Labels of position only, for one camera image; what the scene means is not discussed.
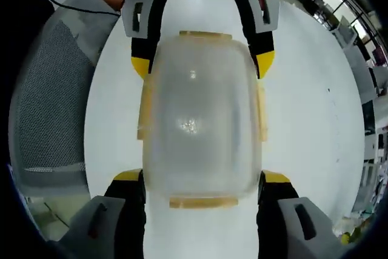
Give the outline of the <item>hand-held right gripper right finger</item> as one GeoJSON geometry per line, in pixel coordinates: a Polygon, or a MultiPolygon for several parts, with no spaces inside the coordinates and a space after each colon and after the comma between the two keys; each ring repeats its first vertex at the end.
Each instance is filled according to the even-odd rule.
{"type": "Polygon", "coordinates": [[[347,252],[330,218],[307,197],[299,197],[281,173],[260,174],[256,224],[259,258],[342,258],[347,252]]]}

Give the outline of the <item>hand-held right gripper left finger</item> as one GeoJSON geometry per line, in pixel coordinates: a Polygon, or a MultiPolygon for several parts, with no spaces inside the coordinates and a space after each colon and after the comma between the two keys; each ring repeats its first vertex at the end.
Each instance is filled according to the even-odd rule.
{"type": "Polygon", "coordinates": [[[145,204],[143,171],[121,172],[103,196],[78,210],[67,232],[50,245],[59,258],[143,258],[145,204]]]}

